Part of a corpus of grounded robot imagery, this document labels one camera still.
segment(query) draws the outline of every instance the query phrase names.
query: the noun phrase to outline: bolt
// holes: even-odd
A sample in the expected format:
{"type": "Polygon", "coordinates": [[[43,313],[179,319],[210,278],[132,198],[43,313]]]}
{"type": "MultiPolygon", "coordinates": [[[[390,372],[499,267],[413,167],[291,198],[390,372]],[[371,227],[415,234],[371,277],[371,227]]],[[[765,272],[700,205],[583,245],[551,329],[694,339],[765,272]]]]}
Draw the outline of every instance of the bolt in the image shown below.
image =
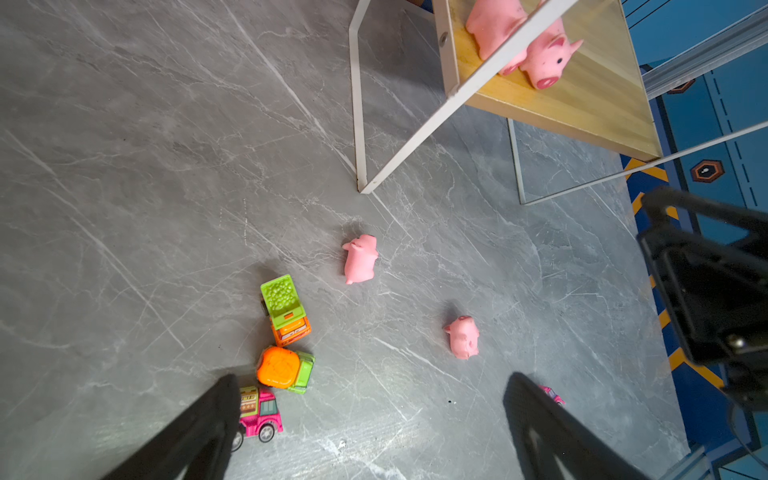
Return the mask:
{"type": "Polygon", "coordinates": [[[729,335],[726,340],[728,341],[728,345],[732,346],[734,349],[742,349],[746,346],[746,340],[742,336],[738,335],[729,335]]]}

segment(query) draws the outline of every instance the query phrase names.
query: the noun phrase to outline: toy truck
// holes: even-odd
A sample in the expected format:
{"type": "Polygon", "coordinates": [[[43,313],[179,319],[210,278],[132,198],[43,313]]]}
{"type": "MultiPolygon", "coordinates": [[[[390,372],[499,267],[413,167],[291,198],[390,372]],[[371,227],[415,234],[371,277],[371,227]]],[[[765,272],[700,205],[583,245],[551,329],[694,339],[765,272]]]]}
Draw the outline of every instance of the toy truck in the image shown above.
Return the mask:
{"type": "Polygon", "coordinates": [[[238,450],[243,439],[258,436],[267,443],[283,431],[283,418],[277,410],[275,395],[267,389],[245,386],[240,389],[240,428],[235,435],[232,451],[238,450]]]}
{"type": "Polygon", "coordinates": [[[272,320],[277,346],[290,345],[312,332],[290,275],[263,283],[261,295],[272,320]]]}
{"type": "Polygon", "coordinates": [[[315,357],[309,353],[271,346],[261,354],[256,377],[266,386],[303,395],[314,366],[315,357]]]}

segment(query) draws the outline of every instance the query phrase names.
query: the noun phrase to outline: pig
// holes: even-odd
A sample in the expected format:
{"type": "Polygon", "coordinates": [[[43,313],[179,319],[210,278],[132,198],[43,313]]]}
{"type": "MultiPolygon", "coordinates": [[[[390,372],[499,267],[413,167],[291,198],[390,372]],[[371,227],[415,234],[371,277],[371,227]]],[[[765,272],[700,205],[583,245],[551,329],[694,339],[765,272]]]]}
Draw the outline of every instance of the pig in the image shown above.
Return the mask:
{"type": "MultiPolygon", "coordinates": [[[[472,7],[466,26],[478,42],[480,58],[487,60],[526,20],[528,15],[520,0],[478,0],[472,7]]],[[[526,56],[526,50],[521,51],[499,73],[511,74],[526,56]]]]}
{"type": "Polygon", "coordinates": [[[376,237],[372,235],[360,235],[359,238],[341,246],[349,253],[346,257],[344,275],[346,284],[365,282],[373,278],[373,264],[379,258],[376,251],[376,237]]]}
{"type": "Polygon", "coordinates": [[[478,355],[478,337],[480,331],[475,325],[475,319],[470,316],[460,316],[445,328],[451,336],[451,351],[457,359],[467,360],[478,355]]]}
{"type": "Polygon", "coordinates": [[[584,40],[573,43],[565,36],[563,19],[558,18],[544,33],[528,46],[528,57],[520,65],[520,70],[528,74],[528,79],[538,90],[550,88],[560,80],[563,69],[584,40]]]}

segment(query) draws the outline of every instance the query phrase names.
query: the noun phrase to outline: wooden board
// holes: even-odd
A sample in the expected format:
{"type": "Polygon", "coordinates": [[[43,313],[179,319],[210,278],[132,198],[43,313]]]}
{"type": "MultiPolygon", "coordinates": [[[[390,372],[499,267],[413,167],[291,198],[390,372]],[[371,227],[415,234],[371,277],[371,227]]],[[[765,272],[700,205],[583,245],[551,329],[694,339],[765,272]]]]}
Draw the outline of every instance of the wooden board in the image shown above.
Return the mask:
{"type": "MultiPolygon", "coordinates": [[[[533,12],[538,0],[521,0],[533,12]]],[[[445,92],[457,88],[482,63],[475,38],[464,24],[475,0],[434,0],[441,41],[445,92]]],[[[563,77],[535,90],[519,70],[496,75],[468,102],[502,117],[567,135],[648,161],[661,145],[645,94],[620,0],[580,0],[564,16],[571,41],[584,44],[563,77]]]]}

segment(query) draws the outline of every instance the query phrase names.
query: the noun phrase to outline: black tire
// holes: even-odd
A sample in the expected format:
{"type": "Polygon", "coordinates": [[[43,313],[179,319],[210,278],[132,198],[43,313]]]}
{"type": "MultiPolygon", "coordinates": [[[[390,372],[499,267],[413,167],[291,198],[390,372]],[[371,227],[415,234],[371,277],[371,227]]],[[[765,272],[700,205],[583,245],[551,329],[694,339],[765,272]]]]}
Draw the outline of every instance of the black tire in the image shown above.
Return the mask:
{"type": "Polygon", "coordinates": [[[232,453],[237,452],[240,450],[240,447],[243,446],[243,442],[245,441],[245,427],[241,423],[240,426],[237,428],[237,432],[235,433],[235,438],[232,441],[232,453]]]}
{"type": "Polygon", "coordinates": [[[273,438],[275,438],[274,425],[267,423],[266,425],[262,426],[261,430],[259,430],[259,440],[261,440],[262,443],[267,443],[273,438]]]}

